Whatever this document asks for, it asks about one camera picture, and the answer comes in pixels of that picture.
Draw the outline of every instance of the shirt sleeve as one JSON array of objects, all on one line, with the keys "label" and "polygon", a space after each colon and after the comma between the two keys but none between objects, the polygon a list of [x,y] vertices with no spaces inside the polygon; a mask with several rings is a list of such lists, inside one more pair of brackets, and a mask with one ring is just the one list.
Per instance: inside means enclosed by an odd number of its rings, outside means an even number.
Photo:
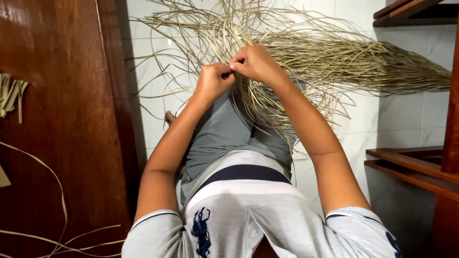
[{"label": "shirt sleeve", "polygon": [[177,212],[159,210],[137,220],[128,233],[122,258],[174,258],[182,241],[183,222]]},{"label": "shirt sleeve", "polygon": [[395,238],[373,212],[359,207],[330,211],[325,225],[334,234],[337,255],[356,258],[402,258]]}]

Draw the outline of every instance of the foot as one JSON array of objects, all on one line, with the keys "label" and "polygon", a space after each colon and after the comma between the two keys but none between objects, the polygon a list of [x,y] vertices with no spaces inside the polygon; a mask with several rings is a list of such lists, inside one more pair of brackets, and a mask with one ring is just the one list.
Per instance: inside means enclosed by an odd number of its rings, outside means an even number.
[{"label": "foot", "polygon": [[177,119],[177,117],[175,115],[173,115],[172,112],[167,111],[166,114],[164,115],[164,119],[166,120],[168,125],[171,125],[171,123],[173,121],[175,121]]}]

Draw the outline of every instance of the gray pants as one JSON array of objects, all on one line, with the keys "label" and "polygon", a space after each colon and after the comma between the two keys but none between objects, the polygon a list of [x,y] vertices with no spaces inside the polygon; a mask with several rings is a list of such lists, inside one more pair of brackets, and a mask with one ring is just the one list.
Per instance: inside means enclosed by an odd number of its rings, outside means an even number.
[{"label": "gray pants", "polygon": [[[293,146],[295,140],[293,137],[290,139]],[[261,126],[248,115],[233,85],[215,101],[198,123],[186,157],[181,184],[192,182],[213,162],[235,150],[259,152],[278,161],[287,170],[291,169],[288,144],[274,129]]]}]

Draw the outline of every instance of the man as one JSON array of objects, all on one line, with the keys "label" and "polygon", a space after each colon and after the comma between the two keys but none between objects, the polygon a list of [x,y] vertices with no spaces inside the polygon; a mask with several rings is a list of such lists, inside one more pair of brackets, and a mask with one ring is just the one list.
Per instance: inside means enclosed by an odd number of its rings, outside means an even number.
[{"label": "man", "polygon": [[[289,145],[241,106],[234,72],[279,98],[314,164],[325,222],[290,183]],[[174,176],[192,137],[179,213]],[[193,96],[151,154],[122,256],[401,257],[370,210],[320,112],[263,46],[246,46],[229,66],[203,67]]]}]

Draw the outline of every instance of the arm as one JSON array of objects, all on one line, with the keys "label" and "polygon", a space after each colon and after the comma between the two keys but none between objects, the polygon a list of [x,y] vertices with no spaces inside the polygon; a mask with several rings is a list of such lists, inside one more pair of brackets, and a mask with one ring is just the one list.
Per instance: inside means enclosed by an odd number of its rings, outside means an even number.
[{"label": "arm", "polygon": [[204,66],[196,90],[151,154],[140,180],[134,221],[162,209],[178,211],[174,176],[204,112],[233,83],[234,75],[222,79],[230,68],[221,63]]},{"label": "arm", "polygon": [[324,214],[346,206],[371,209],[332,128],[263,46],[242,48],[230,68],[264,83],[278,96],[314,164]]}]

